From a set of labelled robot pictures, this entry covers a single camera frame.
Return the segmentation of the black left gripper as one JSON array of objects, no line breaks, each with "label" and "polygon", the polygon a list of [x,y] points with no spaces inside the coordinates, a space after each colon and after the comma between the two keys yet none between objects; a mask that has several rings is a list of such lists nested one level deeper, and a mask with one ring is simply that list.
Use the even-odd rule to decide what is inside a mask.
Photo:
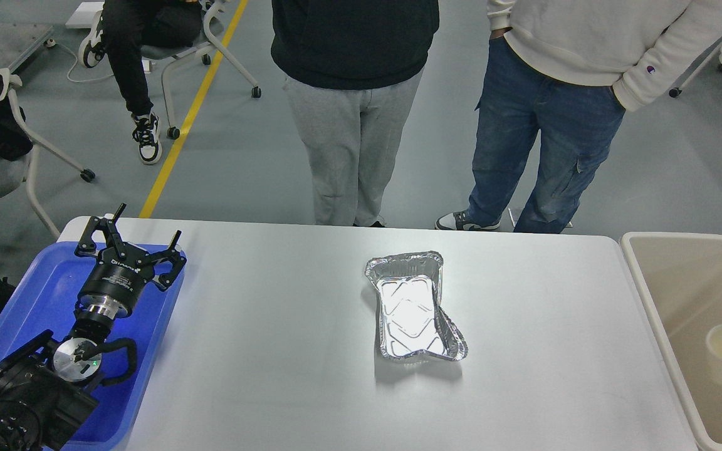
[{"label": "black left gripper", "polygon": [[[91,216],[75,248],[77,257],[95,257],[97,262],[78,292],[77,309],[97,312],[110,319],[129,317],[148,282],[164,292],[178,279],[187,263],[178,249],[182,231],[176,231],[169,245],[155,253],[138,246],[126,246],[117,229],[126,204],[108,217]],[[103,234],[106,246],[97,251],[93,234]]]}]

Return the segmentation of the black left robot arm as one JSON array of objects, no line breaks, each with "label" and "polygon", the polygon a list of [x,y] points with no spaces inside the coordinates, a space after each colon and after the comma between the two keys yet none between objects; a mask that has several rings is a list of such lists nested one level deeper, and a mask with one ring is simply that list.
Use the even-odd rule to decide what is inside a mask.
[{"label": "black left robot arm", "polygon": [[44,249],[0,316],[0,450],[106,450],[135,419],[188,259],[117,222]]}]

